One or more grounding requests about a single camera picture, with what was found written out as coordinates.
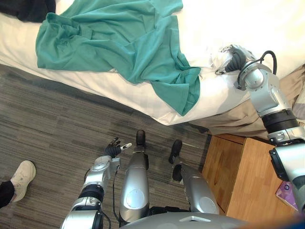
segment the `white bed sheet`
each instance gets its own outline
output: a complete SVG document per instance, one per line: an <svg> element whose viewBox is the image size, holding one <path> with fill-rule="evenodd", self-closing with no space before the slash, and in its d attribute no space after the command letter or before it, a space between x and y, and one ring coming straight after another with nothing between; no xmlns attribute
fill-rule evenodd
<svg viewBox="0 0 305 229"><path fill-rule="evenodd" d="M56 13L73 0L57 0ZM305 1L303 0L183 0L177 13L180 46L191 66L200 66L201 92L194 108L177 114L149 83L134 85L117 73L53 71L37 68L35 53L39 23L21 22L0 13L0 63L111 98L139 110L165 125L223 113L248 99L233 86L237 73L216 76L227 58L218 50L231 43L251 50L258 58L275 52L277 75L282 78L305 60ZM265 62L272 68L271 59Z"/></svg>

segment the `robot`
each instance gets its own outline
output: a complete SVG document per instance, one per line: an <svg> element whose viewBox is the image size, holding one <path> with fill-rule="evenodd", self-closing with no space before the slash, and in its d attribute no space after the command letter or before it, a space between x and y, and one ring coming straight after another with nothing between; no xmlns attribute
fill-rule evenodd
<svg viewBox="0 0 305 229"><path fill-rule="evenodd" d="M280 179L291 182L298 209L305 213L305 130L298 125L289 103L281 93L275 75L274 53L266 51L256 60L250 51L238 45L227 46L222 52L230 52L232 59L218 69L216 74L240 71L234 85L239 90L250 92L250 99L268 131L268 138L275 146L269 152L274 170ZM273 71L262 64L267 54L271 54L274 59ZM129 143L120 147L118 138L115 138L102 156L95 160L88 170L81 194L73 203L61 229L101 229L103 218L109 221L111 228L110 219L102 210L104 193L108 181L120 166L118 154L130 146ZM179 157L181 147L182 142L176 140L169 163L173 165L173 180L183 181L190 209L150 208L145 132L139 130L122 187L120 213L119 216L115 215L120 228L231 229L245 223L219 215L216 200L205 179Z"/></svg>

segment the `beige blanket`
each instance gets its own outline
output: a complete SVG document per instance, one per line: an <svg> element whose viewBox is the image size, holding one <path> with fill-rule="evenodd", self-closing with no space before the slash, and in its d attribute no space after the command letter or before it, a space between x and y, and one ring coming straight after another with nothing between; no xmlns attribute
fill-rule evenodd
<svg viewBox="0 0 305 229"><path fill-rule="evenodd" d="M297 68L280 81L281 89L287 96L291 106L294 105L295 100L300 94L304 80L305 65ZM228 133L267 138L264 124L258 117L250 100L223 114L193 120L189 123L209 128L213 135Z"/></svg>

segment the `purple book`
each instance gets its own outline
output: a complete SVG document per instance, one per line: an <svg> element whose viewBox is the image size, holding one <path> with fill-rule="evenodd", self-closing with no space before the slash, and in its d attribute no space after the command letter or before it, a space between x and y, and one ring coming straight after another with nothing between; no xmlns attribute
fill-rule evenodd
<svg viewBox="0 0 305 229"><path fill-rule="evenodd" d="M275 195L279 197L284 203L292 206L295 210L297 210L290 182L283 181Z"/></svg>

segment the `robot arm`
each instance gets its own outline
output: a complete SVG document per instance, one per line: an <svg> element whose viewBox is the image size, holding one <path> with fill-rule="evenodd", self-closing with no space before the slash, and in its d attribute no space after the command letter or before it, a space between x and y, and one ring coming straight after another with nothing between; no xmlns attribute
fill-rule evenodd
<svg viewBox="0 0 305 229"><path fill-rule="evenodd" d="M266 51L255 60L251 52L237 45L227 46L222 51L232 52L233 57L216 74L240 70L234 85L250 92L251 102L268 131L268 138L277 146L269 152L275 172L280 179L292 183L299 211L305 212L305 130L298 125L280 90L274 53ZM273 73L262 64L266 54L273 56Z"/></svg>
<svg viewBox="0 0 305 229"><path fill-rule="evenodd" d="M69 214L61 225L61 229L102 228L104 194L111 175L120 166L120 159L116 156L132 145L128 143L120 147L117 140L118 138L115 138L110 142L103 155L97 158L94 165L88 170L81 194L73 203Z"/></svg>

